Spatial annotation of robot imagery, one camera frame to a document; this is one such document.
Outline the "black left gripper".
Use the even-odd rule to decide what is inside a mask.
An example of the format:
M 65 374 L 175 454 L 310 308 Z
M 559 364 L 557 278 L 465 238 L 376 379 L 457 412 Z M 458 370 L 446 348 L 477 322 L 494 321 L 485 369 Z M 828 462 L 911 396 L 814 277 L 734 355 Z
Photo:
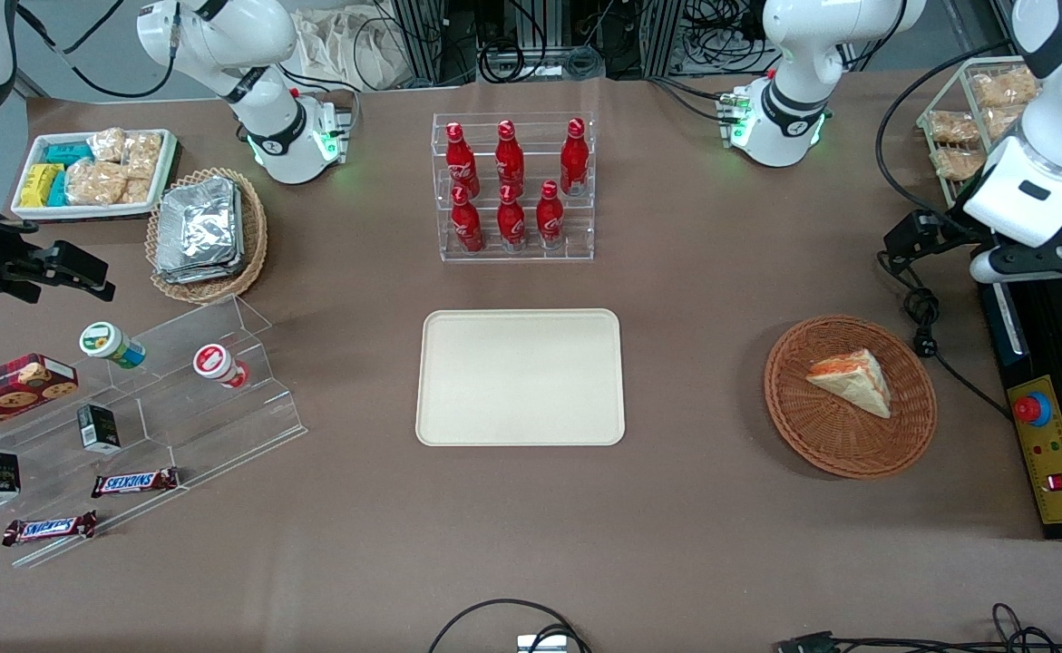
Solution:
M 900 220 L 900 230 L 883 236 L 883 269 L 893 276 L 923 258 L 928 247 L 945 243 L 940 214 L 912 210 Z M 998 231 L 979 237 L 971 252 L 969 273 L 978 282 L 1020 282 L 1062 278 L 1062 229 L 1040 247 L 1029 247 Z

